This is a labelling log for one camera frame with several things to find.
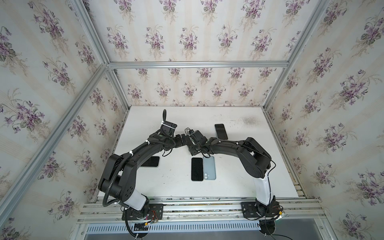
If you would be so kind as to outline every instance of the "wall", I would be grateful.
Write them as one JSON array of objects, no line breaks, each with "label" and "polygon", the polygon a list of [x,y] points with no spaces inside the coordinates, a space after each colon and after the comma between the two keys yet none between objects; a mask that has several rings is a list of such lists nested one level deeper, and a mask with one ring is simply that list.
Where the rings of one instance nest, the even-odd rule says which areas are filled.
[{"label": "wall", "polygon": [[382,239],[382,1],[332,0],[268,110],[339,239]]},{"label": "wall", "polygon": [[[69,1],[0,1],[0,198],[99,66]],[[0,239],[66,239],[92,201],[124,113],[98,84]]]}]

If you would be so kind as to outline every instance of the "aluminum frame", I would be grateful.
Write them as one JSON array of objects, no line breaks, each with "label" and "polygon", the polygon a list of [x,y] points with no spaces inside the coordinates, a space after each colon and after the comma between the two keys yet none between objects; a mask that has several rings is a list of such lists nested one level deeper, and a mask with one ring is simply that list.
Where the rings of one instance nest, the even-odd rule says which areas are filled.
[{"label": "aluminum frame", "polygon": [[274,99],[276,98],[276,95],[278,94],[284,80],[287,78],[289,72],[291,72],[293,66],[296,64],[297,60],[299,59],[300,54],[303,52],[305,45],[309,41],[309,39],[312,36],[312,33],[316,29],[316,26],[318,25],[321,16],[323,13],[325,13],[325,10],[327,6],[329,5],[329,2],[331,0],[319,0],[317,2],[316,7],[314,8],[311,17],[309,18],[307,24],[304,27],[304,30],[302,31],[299,39],[297,40],[291,54],[288,57],[289,65],[283,69],[282,73],[280,74],[279,78],[276,80],[275,84],[271,88],[271,91],[269,92],[264,108],[268,110]]},{"label": "aluminum frame", "polygon": [[18,203],[28,191],[29,187],[33,184],[43,165],[50,157],[55,147],[59,144],[60,140],[63,138],[73,119],[76,118],[78,112],[88,100],[89,95],[99,83],[106,70],[106,64],[101,64],[99,66],[91,79],[73,101],[72,105],[68,108],[64,116],[56,124],[54,130],[52,130],[49,134],[43,145],[35,153],[21,174],[17,177],[11,188],[5,194],[4,198],[0,202],[1,226],[8,220],[10,214],[12,214]]},{"label": "aluminum frame", "polygon": [[175,62],[110,62],[109,68],[263,68],[287,67],[288,61],[175,61]]}]

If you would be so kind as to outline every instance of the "cable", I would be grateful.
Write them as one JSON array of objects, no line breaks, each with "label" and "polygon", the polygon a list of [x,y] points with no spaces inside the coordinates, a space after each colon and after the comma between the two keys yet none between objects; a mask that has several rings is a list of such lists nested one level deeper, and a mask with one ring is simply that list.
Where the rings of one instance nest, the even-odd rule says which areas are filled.
[{"label": "cable", "polygon": [[280,235],[280,234],[274,234],[274,236],[282,236],[282,237],[286,237],[286,238],[289,238],[289,239],[293,240],[293,239],[290,238],[290,237],[287,237],[287,236],[284,236],[284,235]]},{"label": "cable", "polygon": [[129,234],[134,237],[135,239],[138,237],[138,238],[143,238],[145,237],[147,234],[146,233],[137,233],[137,235],[135,235],[132,230],[131,230],[131,227],[129,226],[128,224],[128,213],[127,213],[127,209],[124,209],[124,220],[125,220],[125,226],[127,227],[127,230],[129,232]]}]

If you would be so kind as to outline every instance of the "black smartphone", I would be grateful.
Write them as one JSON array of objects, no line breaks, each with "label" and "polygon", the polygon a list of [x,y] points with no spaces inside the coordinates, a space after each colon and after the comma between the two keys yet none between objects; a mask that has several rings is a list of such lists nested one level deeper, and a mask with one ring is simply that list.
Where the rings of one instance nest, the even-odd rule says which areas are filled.
[{"label": "black smartphone", "polygon": [[224,124],[215,124],[216,135],[218,139],[228,140],[227,132],[225,131]]},{"label": "black smartphone", "polygon": [[200,157],[193,157],[191,165],[191,180],[203,181],[203,178],[203,159]]},{"label": "black smartphone", "polygon": [[141,165],[141,167],[158,167],[159,166],[160,157],[152,156],[145,163]]}]

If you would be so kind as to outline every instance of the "white table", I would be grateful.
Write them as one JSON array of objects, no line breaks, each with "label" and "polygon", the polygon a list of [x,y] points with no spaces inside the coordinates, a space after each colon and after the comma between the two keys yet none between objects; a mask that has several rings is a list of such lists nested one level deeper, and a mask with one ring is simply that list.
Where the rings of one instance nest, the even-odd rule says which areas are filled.
[{"label": "white table", "polygon": [[[269,174],[273,193],[280,198],[298,197],[261,108],[133,106],[115,154],[129,152],[158,130],[164,109],[167,121],[177,124],[175,135],[183,134],[189,127],[200,130],[209,139],[216,137],[214,125],[222,123],[229,140],[253,137],[277,164]],[[190,176],[192,156],[187,146],[173,149],[166,157],[161,154],[155,154],[160,156],[157,168],[137,170],[136,189],[148,197],[256,197],[253,177],[237,157],[215,154],[216,180],[193,182]]]}]

